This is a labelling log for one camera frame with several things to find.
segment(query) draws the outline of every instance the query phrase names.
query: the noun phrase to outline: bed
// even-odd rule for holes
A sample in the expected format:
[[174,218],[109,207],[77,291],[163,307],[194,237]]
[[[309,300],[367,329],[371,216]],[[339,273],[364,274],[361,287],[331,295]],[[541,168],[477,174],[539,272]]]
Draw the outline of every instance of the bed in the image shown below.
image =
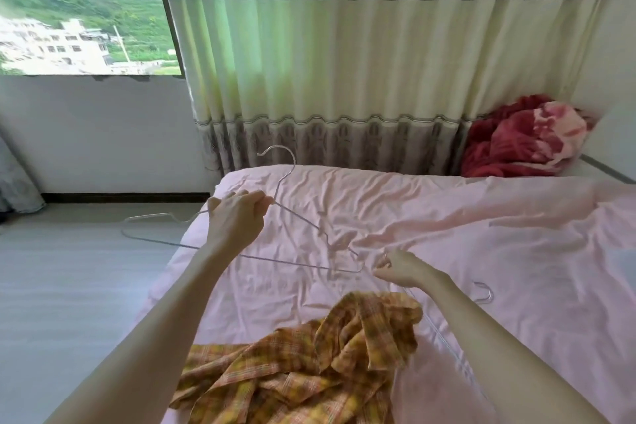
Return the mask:
[[[216,188],[273,194],[290,166],[236,171]],[[636,422],[636,295],[616,261],[636,261],[636,188],[583,178],[464,179],[298,166],[278,200],[321,222],[337,248],[289,213],[272,207],[245,253],[343,273],[237,258],[215,288],[196,343],[248,343],[277,327],[322,317],[352,290],[399,291],[370,268],[385,250],[414,252],[449,273],[473,299],[485,282],[484,309],[572,383],[614,424]],[[207,216],[182,243],[200,246]],[[346,251],[358,252],[356,262]],[[192,258],[179,248],[153,285],[138,321]],[[462,350],[432,301],[419,348],[393,387],[397,423],[495,423]],[[164,422],[179,420],[169,411]]]

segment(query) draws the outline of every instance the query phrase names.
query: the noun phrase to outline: floor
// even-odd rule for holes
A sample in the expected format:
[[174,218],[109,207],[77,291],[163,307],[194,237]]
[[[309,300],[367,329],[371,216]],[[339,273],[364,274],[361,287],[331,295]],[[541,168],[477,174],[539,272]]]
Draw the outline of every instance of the floor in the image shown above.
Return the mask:
[[[130,329],[175,248],[124,238],[125,217],[201,204],[58,204],[0,226],[0,421],[41,424]],[[170,219],[136,235],[179,241]]]

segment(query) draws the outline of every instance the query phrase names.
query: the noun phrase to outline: building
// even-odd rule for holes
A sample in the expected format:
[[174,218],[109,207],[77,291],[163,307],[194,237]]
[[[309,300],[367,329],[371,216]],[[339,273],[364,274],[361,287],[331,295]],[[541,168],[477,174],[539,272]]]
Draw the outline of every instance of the building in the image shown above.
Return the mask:
[[110,74],[108,40],[108,34],[87,30],[79,19],[55,29],[37,19],[0,16],[3,67],[24,74]]

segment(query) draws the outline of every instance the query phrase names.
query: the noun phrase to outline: patterned curtain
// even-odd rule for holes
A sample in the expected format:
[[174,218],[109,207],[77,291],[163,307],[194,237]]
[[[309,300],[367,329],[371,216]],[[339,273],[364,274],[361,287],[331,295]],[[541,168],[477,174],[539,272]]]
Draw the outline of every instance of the patterned curtain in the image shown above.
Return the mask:
[[287,163],[456,171],[466,129],[568,98],[599,0],[170,0],[213,182]]
[[3,213],[33,213],[44,200],[0,136],[0,220]]

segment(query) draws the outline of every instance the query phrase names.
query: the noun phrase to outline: hand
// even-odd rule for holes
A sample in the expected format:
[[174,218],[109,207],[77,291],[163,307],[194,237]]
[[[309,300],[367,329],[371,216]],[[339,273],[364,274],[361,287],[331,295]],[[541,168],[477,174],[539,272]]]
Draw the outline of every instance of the hand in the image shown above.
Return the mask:
[[262,191],[242,190],[222,200],[210,198],[207,246],[234,259],[263,230],[263,217],[274,199]]
[[430,295],[431,291],[450,280],[450,277],[420,260],[408,251],[392,251],[387,262],[377,267],[373,274],[386,282],[401,287],[418,287]]

